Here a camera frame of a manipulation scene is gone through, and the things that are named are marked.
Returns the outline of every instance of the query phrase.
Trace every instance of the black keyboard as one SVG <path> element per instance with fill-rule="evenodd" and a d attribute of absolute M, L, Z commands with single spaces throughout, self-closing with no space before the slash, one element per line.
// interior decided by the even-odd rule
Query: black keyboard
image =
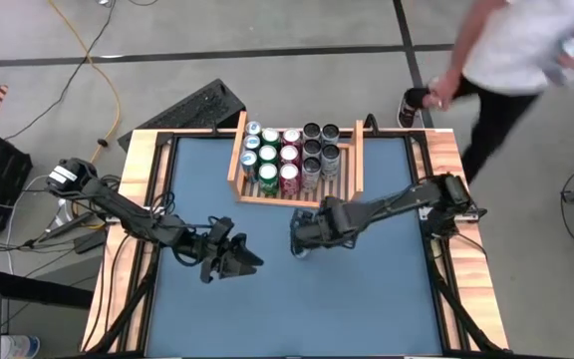
<path fill-rule="evenodd" d="M 245 105 L 220 79 L 179 101 L 137 129 L 236 128 Z M 127 152 L 132 131 L 121 136 L 119 145 Z"/>

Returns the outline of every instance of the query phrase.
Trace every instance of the water bottle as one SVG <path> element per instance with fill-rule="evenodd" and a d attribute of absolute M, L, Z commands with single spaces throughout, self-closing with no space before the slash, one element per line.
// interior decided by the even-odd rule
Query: water bottle
<path fill-rule="evenodd" d="M 542 70 L 550 82 L 557 86 L 569 86 L 574 83 L 574 70 L 559 64 L 562 55 L 574 59 L 574 31 L 555 44 L 555 50 L 542 64 Z"/>

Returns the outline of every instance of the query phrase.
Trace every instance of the person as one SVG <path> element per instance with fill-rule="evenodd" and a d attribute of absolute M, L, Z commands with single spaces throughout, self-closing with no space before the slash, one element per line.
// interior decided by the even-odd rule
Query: person
<path fill-rule="evenodd" d="M 574 0 L 476 0 L 459 30 L 445 73 L 426 88 L 409 89 L 398 122 L 410 128 L 422 109 L 447 110 L 478 95 L 480 109 L 462 155 L 468 182 L 504 142 L 548 85 L 540 59 L 574 29 Z M 574 69 L 574 59 L 557 59 Z"/>

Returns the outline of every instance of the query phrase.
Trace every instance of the soda can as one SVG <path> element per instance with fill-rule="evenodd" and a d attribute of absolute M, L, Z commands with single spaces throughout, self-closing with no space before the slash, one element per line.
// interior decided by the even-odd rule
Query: soda can
<path fill-rule="evenodd" d="M 278 169 L 274 165 L 265 164 L 258 171 L 260 190 L 265 194 L 274 195 L 278 193 Z"/>
<path fill-rule="evenodd" d="M 303 128 L 303 141 L 308 140 L 320 141 L 320 126 L 318 124 L 309 123 Z"/>
<path fill-rule="evenodd" d="M 320 142 L 323 144 L 323 147 L 327 145 L 335 145 L 338 143 L 338 139 L 340 138 L 340 129 L 338 129 L 338 126 L 336 125 L 326 125 L 323 128 L 320 138 Z"/>
<path fill-rule="evenodd" d="M 245 177 L 252 183 L 258 181 L 258 157 L 252 151 L 245 151 L 240 156 L 240 165 L 243 167 Z"/>
<path fill-rule="evenodd" d="M 243 146 L 247 151 L 253 151 L 258 154 L 258 150 L 260 150 L 260 138 L 256 135 L 248 135 L 243 140 Z"/>
<path fill-rule="evenodd" d="M 263 146 L 269 145 L 276 150 L 280 148 L 280 135 L 278 134 L 278 131 L 274 129 L 263 130 L 261 140 L 263 142 Z"/>
<path fill-rule="evenodd" d="M 320 153 L 322 151 L 322 146 L 316 140 L 309 140 L 305 142 L 303 145 L 303 160 L 307 160 L 309 158 L 315 158 L 317 160 L 320 159 Z"/>
<path fill-rule="evenodd" d="M 320 178 L 320 161 L 315 158 L 309 158 L 303 163 L 300 172 L 301 186 L 304 192 L 316 190 L 318 179 Z"/>
<path fill-rule="evenodd" d="M 293 146 L 296 149 L 298 149 L 298 151 L 300 151 L 300 149 L 302 149 L 303 146 L 302 140 L 303 139 L 300 135 L 300 131 L 296 129 L 289 129 L 283 133 L 282 145 Z"/>
<path fill-rule="evenodd" d="M 258 152 L 258 157 L 260 157 L 260 163 L 264 164 L 271 164 L 274 166 L 278 166 L 278 152 L 272 146 L 263 146 L 260 148 Z"/>
<path fill-rule="evenodd" d="M 295 165 L 285 165 L 280 169 L 280 190 L 285 195 L 296 195 L 300 191 L 300 176 Z"/>
<path fill-rule="evenodd" d="M 280 150 L 280 163 L 283 165 L 294 164 L 299 168 L 301 162 L 298 149 L 293 146 L 284 146 L 282 150 Z"/>
<path fill-rule="evenodd" d="M 247 126 L 245 126 L 245 134 L 247 135 L 260 136 L 262 131 L 262 126 L 260 126 L 260 124 L 255 121 L 249 122 L 247 123 Z"/>
<path fill-rule="evenodd" d="M 323 180 L 334 180 L 338 175 L 340 164 L 340 150 L 336 145 L 327 145 L 323 148 L 320 164 Z"/>

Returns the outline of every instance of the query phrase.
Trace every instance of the black pants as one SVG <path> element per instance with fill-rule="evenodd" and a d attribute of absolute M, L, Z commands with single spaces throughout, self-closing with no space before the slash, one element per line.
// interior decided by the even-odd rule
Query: black pants
<path fill-rule="evenodd" d="M 422 108 L 422 98 L 427 93 L 427 89 L 410 89 L 407 92 L 407 103 Z M 484 90 L 462 77 L 453 99 L 470 95 L 479 96 L 480 109 L 470 145 L 462 155 L 462 166 L 469 183 L 475 179 L 486 160 L 504 143 L 508 133 L 540 94 L 501 95 Z"/>

